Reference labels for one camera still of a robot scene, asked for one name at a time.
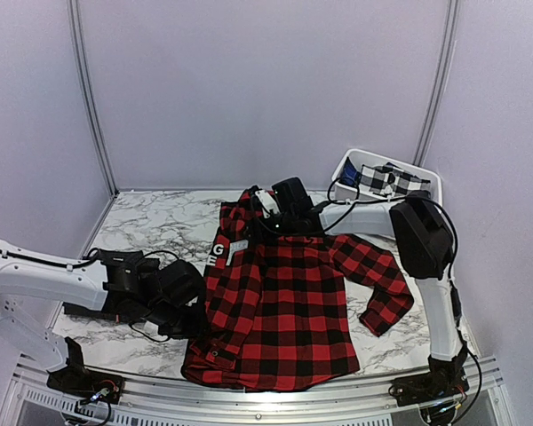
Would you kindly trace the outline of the red black plaid shirt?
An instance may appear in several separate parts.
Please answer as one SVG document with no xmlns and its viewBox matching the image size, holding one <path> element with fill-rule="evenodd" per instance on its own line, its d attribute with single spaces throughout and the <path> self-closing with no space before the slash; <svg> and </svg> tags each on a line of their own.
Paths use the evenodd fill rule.
<svg viewBox="0 0 533 426">
<path fill-rule="evenodd" d="M 206 330 L 182 376 L 203 386 L 303 391 L 355 373 L 347 281 L 371 289 L 359 320 L 381 336 L 414 304 L 391 252 L 351 234 L 251 238 L 259 218 L 244 191 L 224 202 L 204 268 Z"/>
</svg>

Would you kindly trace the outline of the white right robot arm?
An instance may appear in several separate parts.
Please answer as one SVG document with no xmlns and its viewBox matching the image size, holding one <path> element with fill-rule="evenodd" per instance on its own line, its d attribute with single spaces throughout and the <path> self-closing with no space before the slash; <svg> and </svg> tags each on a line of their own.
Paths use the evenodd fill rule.
<svg viewBox="0 0 533 426">
<path fill-rule="evenodd" d="M 442 206 L 415 194 L 385 200 L 322 201 L 309 196 L 251 193 L 259 224 L 277 236 L 376 234 L 392 238 L 403 270 L 416 282 L 429 327 L 430 356 L 422 389 L 439 398 L 463 373 L 468 356 L 460 330 L 461 302 L 453 283 L 457 236 Z"/>
</svg>

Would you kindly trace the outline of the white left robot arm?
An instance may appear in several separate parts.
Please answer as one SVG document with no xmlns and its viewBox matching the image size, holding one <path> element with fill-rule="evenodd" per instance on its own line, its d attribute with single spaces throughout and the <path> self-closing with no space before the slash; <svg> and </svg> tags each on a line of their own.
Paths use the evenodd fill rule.
<svg viewBox="0 0 533 426">
<path fill-rule="evenodd" d="M 47 331 L 13 297 L 60 301 L 130 322 L 147 321 L 164 338 L 196 337 L 205 328 L 203 276 L 178 256 L 162 265 L 158 254 L 94 248 L 74 260 L 0 240 L 0 336 L 37 361 L 51 381 L 76 395 L 88 394 L 97 380 L 84 364 L 81 346 Z"/>
</svg>

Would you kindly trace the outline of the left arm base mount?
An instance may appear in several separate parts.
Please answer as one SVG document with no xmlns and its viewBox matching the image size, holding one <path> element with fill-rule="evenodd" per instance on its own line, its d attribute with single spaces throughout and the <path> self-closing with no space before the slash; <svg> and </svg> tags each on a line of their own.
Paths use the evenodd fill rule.
<svg viewBox="0 0 533 426">
<path fill-rule="evenodd" d="M 78 397 L 74 412 L 81 413 L 84 408 L 101 407 L 106 416 L 99 425 L 107 424 L 118 404 L 124 385 L 120 375 L 112 375 L 85 367 L 66 366 L 50 372 L 46 385 L 55 391 Z"/>
</svg>

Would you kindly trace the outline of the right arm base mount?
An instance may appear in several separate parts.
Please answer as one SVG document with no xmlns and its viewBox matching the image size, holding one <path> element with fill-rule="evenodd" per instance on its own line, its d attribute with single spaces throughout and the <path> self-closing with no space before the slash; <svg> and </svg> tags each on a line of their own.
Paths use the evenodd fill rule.
<svg viewBox="0 0 533 426">
<path fill-rule="evenodd" d="M 424 425 L 451 425 L 469 389 L 465 374 L 450 381 L 444 373 L 425 373 L 395 378 L 388 393 L 397 406 L 418 405 Z"/>
</svg>

